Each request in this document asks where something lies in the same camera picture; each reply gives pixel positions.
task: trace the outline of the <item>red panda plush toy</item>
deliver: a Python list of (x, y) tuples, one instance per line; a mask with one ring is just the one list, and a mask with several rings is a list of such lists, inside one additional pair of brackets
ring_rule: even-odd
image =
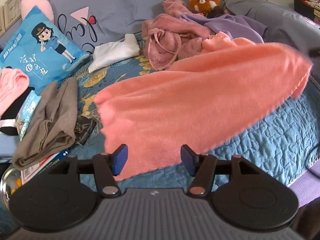
[(205, 16), (219, 5), (220, 0), (190, 0), (191, 11), (203, 13)]

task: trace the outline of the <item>metal pin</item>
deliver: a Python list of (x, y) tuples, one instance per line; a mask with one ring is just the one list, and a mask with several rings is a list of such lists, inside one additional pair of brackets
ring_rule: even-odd
[(102, 189), (102, 192), (107, 195), (114, 195), (119, 191), (117, 187), (114, 186), (106, 186)]
[(203, 195), (205, 193), (205, 189), (203, 187), (192, 187), (190, 192), (194, 195)]

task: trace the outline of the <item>heart design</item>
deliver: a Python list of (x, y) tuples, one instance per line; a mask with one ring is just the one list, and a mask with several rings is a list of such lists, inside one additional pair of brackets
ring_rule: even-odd
[(95, 16), (91, 15), (91, 16), (89, 17), (88, 22), (89, 22), (90, 24), (96, 24), (96, 23), (97, 23), (97, 19), (95, 18)]

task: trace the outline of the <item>pink stuffed toy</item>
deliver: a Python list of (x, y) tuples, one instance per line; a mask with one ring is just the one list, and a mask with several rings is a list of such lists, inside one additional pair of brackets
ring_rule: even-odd
[(53, 22), (53, 11), (52, 7), (48, 0), (22, 0), (21, 1), (21, 17), (22, 20), (25, 19), (27, 14), (31, 11), (31, 9), (37, 6), (47, 18)]

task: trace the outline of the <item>cartoon girl in uniform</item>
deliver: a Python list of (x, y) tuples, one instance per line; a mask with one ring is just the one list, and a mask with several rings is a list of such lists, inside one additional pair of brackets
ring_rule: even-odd
[(59, 54), (65, 56), (71, 64), (73, 63), (73, 60), (76, 59), (69, 51), (67, 51), (58, 37), (53, 35), (53, 29), (47, 27), (44, 23), (39, 23), (34, 27), (31, 35), (37, 40), (37, 43), (40, 43), (41, 52), (51, 47)]

